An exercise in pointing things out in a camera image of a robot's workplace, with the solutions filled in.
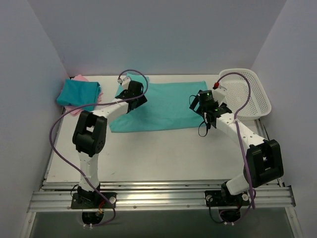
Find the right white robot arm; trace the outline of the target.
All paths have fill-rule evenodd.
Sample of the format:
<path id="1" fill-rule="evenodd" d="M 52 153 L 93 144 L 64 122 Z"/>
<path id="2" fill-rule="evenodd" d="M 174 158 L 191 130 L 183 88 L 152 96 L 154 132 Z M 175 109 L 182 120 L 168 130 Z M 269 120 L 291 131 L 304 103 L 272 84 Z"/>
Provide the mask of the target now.
<path id="1" fill-rule="evenodd" d="M 225 133 L 242 152 L 243 172 L 221 186 L 220 199 L 230 205 L 238 195 L 284 175 L 279 143 L 267 140 L 239 121 L 225 103 L 219 103 L 211 90 L 200 90 L 190 109 L 203 118 L 207 130 L 211 127 Z"/>

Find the mint green t-shirt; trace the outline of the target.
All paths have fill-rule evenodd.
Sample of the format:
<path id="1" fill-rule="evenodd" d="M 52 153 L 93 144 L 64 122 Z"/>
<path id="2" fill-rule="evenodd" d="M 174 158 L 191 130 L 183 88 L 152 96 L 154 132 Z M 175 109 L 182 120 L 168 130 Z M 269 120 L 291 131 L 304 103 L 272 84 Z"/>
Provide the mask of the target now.
<path id="1" fill-rule="evenodd" d="M 189 109 L 189 99 L 207 89 L 205 81 L 149 82 L 147 102 L 115 119 L 109 128 L 112 133 L 126 133 L 198 127 L 202 118 Z"/>

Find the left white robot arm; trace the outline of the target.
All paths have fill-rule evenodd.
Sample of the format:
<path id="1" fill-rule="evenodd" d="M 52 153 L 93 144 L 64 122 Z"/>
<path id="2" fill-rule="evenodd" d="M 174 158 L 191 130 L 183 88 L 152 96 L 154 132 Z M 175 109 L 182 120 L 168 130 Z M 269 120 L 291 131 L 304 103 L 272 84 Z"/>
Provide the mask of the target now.
<path id="1" fill-rule="evenodd" d="M 120 83 L 123 90 L 111 105 L 92 112 L 81 112 L 72 138 L 79 155 L 80 170 L 84 173 L 77 192 L 89 208 L 96 207 L 100 201 L 97 193 L 100 189 L 98 156 L 106 143 L 107 125 L 147 102 L 141 82 L 127 77 Z"/>

